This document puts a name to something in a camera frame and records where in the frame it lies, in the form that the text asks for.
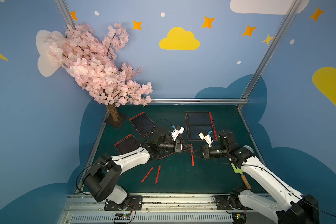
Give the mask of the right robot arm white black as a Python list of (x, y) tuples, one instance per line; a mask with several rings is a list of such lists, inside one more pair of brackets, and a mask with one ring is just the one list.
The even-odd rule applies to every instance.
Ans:
[(229, 206), (236, 210), (250, 208), (277, 224), (318, 224), (318, 201), (311, 195), (303, 195), (271, 172), (254, 154), (253, 149), (239, 147), (232, 132), (225, 131), (213, 144), (209, 132), (199, 133), (207, 144), (201, 147), (204, 159), (226, 158), (235, 168), (252, 177), (272, 197), (271, 200), (254, 194), (247, 187), (237, 187), (230, 192)]

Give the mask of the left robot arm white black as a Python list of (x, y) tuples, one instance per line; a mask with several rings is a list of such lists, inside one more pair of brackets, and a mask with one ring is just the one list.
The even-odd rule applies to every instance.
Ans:
[(127, 205), (130, 194), (119, 186), (120, 176), (128, 170), (146, 164), (163, 153), (182, 153), (191, 151), (193, 146), (178, 139), (183, 131), (174, 129), (167, 134), (164, 129), (157, 129), (148, 142), (138, 144), (137, 149), (119, 155), (104, 154), (92, 164), (82, 178), (83, 185), (89, 190), (96, 202), (108, 200), (117, 205)]

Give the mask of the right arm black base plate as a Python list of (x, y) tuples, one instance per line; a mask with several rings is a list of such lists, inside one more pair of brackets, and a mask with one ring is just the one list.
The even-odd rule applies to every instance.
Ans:
[(244, 207), (239, 201), (237, 196), (230, 195), (214, 195), (213, 201), (218, 210), (252, 210), (249, 207)]

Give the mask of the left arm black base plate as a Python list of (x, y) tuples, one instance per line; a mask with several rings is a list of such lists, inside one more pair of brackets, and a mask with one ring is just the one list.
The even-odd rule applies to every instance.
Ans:
[(125, 211), (127, 209), (133, 209), (136, 211), (142, 210), (143, 196), (131, 196), (128, 195), (121, 203), (115, 203), (112, 200), (106, 200), (104, 210), (105, 211)]

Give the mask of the colourful scribble red writing tablet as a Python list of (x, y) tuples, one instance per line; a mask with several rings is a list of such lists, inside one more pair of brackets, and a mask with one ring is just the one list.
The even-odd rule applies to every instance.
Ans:
[(202, 141), (202, 139), (199, 137), (199, 134), (203, 132), (207, 132), (214, 140), (212, 135), (212, 125), (188, 125), (187, 139), (189, 141)]

